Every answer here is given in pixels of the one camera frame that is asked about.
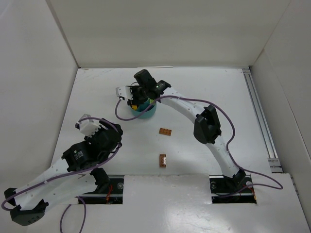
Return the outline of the teal divided round container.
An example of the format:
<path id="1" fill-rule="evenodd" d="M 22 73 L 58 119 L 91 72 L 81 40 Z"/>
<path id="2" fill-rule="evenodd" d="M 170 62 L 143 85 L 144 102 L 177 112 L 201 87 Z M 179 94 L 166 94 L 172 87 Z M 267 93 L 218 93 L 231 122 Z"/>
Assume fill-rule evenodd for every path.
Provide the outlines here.
<path id="1" fill-rule="evenodd" d="M 129 105 L 131 109 L 131 113 L 133 117 L 130 118 L 130 120 L 134 119 L 149 119 L 151 118 L 155 112 L 156 112 L 156 103 L 153 103 L 153 99 L 147 99 L 144 103 L 138 104 L 134 103 L 132 100 L 128 100 L 127 104 Z M 131 105 L 137 105 L 138 109 L 134 110 L 132 109 Z"/>

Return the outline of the brown lego plate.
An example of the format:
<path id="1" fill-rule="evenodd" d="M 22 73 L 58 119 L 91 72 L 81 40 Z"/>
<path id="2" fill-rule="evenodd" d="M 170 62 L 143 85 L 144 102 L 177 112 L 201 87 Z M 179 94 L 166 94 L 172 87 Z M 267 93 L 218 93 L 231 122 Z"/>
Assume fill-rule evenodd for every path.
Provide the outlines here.
<path id="1" fill-rule="evenodd" d="M 170 129 L 165 129 L 165 128 L 160 128 L 160 129 L 159 129 L 159 134 L 171 136 L 171 135 L 172 135 L 172 130 L 170 130 Z"/>

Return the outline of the brown printed lego tile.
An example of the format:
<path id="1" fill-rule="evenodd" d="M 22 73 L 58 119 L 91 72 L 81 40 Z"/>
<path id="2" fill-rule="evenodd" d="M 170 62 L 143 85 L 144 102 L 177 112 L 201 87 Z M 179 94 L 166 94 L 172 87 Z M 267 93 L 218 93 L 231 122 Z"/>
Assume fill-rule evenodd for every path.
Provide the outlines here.
<path id="1" fill-rule="evenodd" d="M 159 155 L 159 167 L 165 168 L 166 166 L 167 166 L 166 155 L 160 154 Z"/>

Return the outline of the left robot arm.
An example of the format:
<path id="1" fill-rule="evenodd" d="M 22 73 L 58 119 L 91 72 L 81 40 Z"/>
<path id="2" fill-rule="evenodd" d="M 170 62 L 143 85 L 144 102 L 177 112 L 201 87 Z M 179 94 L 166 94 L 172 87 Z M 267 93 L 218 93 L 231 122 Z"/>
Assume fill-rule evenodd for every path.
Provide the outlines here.
<path id="1" fill-rule="evenodd" d="M 104 118 L 84 115 L 75 124 L 83 141 L 70 146 L 62 156 L 34 180 L 4 191 L 1 208 L 11 220 L 29 226 L 54 206 L 85 193 L 103 192 L 110 179 L 102 165 L 121 148 L 121 126 Z"/>

